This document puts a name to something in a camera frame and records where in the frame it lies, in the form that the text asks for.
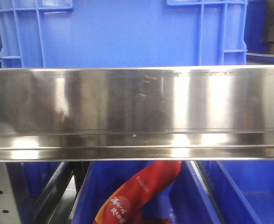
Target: red snack bag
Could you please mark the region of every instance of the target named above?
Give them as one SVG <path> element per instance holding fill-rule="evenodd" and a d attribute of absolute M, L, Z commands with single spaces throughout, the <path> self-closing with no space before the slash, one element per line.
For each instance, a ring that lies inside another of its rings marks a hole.
<path fill-rule="evenodd" d="M 122 184 L 103 204 L 93 224 L 126 224 L 176 178 L 181 161 L 155 161 Z"/>

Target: stainless steel bar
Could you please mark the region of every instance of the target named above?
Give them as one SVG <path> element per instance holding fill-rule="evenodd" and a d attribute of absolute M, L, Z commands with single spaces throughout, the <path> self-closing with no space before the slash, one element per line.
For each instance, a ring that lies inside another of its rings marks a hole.
<path fill-rule="evenodd" d="M 0 161 L 108 159 L 274 159 L 274 66 L 0 70 Z"/>

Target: metal rail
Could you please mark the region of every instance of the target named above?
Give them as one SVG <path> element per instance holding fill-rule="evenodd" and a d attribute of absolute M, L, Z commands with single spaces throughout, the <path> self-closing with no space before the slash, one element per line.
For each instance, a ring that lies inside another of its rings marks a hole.
<path fill-rule="evenodd" d="M 0 161 L 108 159 L 274 159 L 274 66 L 0 70 Z"/>

